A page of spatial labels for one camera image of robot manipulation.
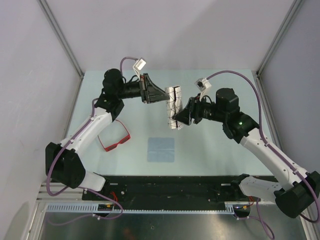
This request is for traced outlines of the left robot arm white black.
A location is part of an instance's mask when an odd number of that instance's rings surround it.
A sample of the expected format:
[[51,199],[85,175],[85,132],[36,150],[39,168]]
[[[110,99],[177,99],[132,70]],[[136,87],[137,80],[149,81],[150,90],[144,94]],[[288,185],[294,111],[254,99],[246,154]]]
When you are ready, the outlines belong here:
[[93,140],[113,123],[124,108],[124,99],[141,98],[145,104],[169,100],[170,96],[156,86],[147,73],[136,81],[126,81],[121,71],[112,68],[104,73],[101,94],[91,102],[91,114],[72,135],[45,148],[45,174],[66,188],[90,189],[100,200],[110,196],[111,188],[104,177],[85,169],[81,155]]

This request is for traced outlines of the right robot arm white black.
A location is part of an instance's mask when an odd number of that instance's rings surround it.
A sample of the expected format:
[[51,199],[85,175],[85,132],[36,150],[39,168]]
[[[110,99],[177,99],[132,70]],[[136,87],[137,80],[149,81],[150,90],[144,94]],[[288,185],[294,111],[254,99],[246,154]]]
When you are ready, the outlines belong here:
[[214,102],[201,100],[199,95],[191,97],[173,119],[188,126],[203,119],[221,123],[225,135],[254,154],[276,178],[272,182],[240,175],[230,188],[235,200],[242,201],[247,196],[267,200],[275,203],[286,216],[296,218],[319,197],[319,173],[298,166],[268,141],[259,124],[241,112],[233,89],[219,89]]

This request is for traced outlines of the white geometric glasses case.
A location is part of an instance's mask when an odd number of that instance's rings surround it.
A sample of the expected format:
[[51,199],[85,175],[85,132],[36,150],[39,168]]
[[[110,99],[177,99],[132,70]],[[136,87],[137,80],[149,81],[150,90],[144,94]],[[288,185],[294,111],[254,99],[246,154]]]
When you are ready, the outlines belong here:
[[181,122],[174,120],[173,116],[183,109],[182,89],[180,85],[166,87],[165,93],[168,94],[169,100],[166,101],[167,124],[171,130],[180,130],[183,125]]

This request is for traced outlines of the blue cleaning cloth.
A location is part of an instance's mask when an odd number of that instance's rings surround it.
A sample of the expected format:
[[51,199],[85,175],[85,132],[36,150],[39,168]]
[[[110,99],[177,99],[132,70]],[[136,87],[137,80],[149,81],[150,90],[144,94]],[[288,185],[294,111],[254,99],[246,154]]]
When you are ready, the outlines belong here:
[[147,161],[150,163],[173,163],[175,161],[175,139],[172,137],[150,137],[147,142]]

